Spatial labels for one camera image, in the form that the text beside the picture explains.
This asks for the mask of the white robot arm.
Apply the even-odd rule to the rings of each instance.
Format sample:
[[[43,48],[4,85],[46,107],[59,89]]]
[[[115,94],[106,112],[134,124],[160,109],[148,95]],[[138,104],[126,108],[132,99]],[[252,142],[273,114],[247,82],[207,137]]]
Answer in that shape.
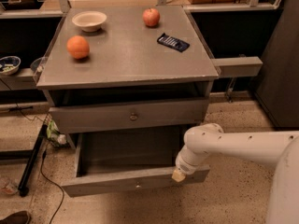
[[[190,128],[172,178],[183,181],[211,154],[273,166],[266,224],[299,224],[299,132],[226,133],[216,123]]]

